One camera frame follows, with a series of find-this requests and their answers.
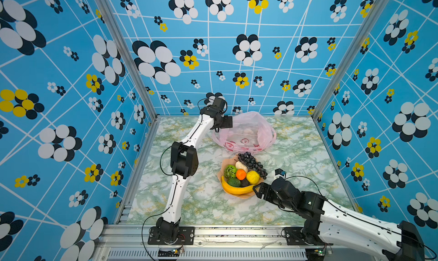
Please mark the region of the yellow lemon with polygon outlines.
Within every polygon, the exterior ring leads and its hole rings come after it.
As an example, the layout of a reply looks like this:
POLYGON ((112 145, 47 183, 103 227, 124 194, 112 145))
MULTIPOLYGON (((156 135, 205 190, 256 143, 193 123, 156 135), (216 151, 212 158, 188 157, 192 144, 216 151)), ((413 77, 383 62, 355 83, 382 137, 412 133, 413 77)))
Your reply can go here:
POLYGON ((260 175, 256 171, 250 171, 247 172, 246 179, 251 185, 256 185, 260 181, 260 175))

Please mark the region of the black grape bunch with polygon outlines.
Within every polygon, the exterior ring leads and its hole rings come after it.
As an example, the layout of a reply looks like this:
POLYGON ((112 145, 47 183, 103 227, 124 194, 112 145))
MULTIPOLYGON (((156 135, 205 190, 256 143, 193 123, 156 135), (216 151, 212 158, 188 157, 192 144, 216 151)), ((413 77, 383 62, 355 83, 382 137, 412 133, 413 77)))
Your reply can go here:
POLYGON ((262 163, 257 161, 250 152, 239 153, 238 160, 247 167, 248 171, 256 171, 264 180, 267 178, 268 173, 262 163))

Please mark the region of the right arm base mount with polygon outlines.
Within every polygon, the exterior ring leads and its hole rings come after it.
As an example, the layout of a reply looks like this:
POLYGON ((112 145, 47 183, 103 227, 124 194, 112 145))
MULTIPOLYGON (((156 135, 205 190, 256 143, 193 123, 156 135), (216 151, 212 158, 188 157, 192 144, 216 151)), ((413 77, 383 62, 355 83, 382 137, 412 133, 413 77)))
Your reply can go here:
POLYGON ((323 246, 321 240, 307 239, 302 233, 302 227, 284 227, 281 236, 286 239, 288 246, 323 246))

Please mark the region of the pink wavy plate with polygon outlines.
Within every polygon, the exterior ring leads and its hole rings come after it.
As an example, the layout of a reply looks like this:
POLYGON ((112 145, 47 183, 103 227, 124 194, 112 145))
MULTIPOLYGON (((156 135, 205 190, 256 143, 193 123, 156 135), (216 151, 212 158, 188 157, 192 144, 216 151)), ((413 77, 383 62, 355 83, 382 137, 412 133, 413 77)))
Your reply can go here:
POLYGON ((261 162, 246 152, 225 159, 217 176, 227 194, 247 199, 255 195, 253 188, 265 181, 268 173, 261 162))

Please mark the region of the yellow banana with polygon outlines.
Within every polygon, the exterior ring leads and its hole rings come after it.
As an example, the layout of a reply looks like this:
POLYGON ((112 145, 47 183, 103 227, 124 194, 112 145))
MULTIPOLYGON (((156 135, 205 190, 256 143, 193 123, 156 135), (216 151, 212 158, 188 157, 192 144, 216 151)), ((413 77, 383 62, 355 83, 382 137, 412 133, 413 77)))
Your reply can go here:
POLYGON ((247 186, 244 188, 237 188, 237 187, 233 187, 231 185, 229 185, 226 181, 225 181, 225 177, 222 176, 221 177, 221 184, 222 184, 222 188, 228 193, 228 194, 232 194, 235 196, 240 196, 243 194, 249 194, 249 193, 253 193, 253 188, 254 185, 251 186, 247 186))

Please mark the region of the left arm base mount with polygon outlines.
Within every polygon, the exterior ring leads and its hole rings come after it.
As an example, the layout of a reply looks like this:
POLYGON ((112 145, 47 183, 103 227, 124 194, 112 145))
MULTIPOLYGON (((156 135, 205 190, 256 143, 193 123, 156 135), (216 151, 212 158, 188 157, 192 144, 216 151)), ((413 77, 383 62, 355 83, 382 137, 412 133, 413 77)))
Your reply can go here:
POLYGON ((195 228, 191 226, 179 226, 173 230, 160 230, 152 227, 149 231, 148 245, 193 245, 195 228))

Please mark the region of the pink plastic bag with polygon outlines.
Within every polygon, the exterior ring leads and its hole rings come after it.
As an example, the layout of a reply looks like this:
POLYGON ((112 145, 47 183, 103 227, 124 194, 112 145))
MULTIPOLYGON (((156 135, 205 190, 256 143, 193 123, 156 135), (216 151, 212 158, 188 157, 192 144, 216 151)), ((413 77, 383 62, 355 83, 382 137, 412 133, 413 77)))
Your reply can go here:
POLYGON ((233 126, 212 133, 212 140, 234 153, 260 153, 276 142, 277 134, 267 119, 251 111, 232 117, 233 126))

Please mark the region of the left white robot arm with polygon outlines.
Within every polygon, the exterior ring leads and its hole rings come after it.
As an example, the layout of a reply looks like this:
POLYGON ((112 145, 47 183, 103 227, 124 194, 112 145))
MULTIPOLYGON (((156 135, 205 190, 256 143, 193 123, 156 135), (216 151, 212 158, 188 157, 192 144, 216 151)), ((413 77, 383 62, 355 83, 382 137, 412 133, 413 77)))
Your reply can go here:
POLYGON ((179 235, 184 194, 198 169, 197 148, 210 130, 219 131, 233 126, 232 117, 225 114, 227 109, 226 100, 214 99, 212 104, 200 109, 197 122, 186 137, 170 147, 172 186, 165 211, 156 222, 159 236, 167 242, 176 241, 179 235))

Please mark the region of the beige pear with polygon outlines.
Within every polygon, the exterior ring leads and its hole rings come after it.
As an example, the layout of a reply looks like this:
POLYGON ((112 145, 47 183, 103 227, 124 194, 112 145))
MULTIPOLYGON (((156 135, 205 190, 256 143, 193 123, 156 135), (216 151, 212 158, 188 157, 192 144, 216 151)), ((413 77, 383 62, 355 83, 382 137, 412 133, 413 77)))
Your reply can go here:
POLYGON ((237 168, 237 170, 243 170, 243 171, 245 171, 246 173, 248 172, 248 168, 247 168, 247 166, 245 166, 245 165, 244 165, 242 162, 240 162, 240 161, 237 161, 237 162, 236 162, 235 167, 237 168))

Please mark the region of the light green lime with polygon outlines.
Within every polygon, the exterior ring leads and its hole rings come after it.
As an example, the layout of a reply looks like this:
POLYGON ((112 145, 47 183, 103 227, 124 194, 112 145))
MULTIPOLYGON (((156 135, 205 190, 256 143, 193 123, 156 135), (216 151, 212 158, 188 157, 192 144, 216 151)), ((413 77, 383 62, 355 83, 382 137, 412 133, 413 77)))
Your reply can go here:
POLYGON ((232 187, 240 188, 240 180, 237 178, 230 178, 227 183, 232 187))

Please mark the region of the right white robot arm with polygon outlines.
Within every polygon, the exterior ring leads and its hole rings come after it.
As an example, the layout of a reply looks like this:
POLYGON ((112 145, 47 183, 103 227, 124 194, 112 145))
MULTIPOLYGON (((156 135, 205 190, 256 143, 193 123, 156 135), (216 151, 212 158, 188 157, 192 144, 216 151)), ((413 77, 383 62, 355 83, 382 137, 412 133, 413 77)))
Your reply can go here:
POLYGON ((299 237, 311 245, 335 244, 381 261, 424 261, 425 245, 415 225, 377 220, 347 209, 312 191, 300 191, 278 177, 253 188, 256 196, 292 212, 305 223, 299 237))

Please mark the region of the green kiwi fruit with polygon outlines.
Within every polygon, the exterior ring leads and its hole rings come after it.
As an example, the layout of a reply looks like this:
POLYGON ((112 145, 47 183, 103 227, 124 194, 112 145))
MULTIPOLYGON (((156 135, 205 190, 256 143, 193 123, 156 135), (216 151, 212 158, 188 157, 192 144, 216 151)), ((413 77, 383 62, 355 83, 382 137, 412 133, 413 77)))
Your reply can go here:
POLYGON ((224 169, 224 177, 229 180, 236 178, 237 168, 234 165, 228 165, 224 169))

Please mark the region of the orange tangerine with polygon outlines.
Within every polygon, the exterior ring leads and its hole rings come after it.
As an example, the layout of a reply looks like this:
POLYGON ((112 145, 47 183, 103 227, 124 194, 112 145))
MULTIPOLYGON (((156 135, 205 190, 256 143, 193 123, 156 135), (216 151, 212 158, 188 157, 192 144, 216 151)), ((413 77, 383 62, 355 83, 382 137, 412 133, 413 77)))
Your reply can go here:
POLYGON ((246 171, 243 169, 238 169, 236 172, 236 178, 240 181, 246 179, 246 171))

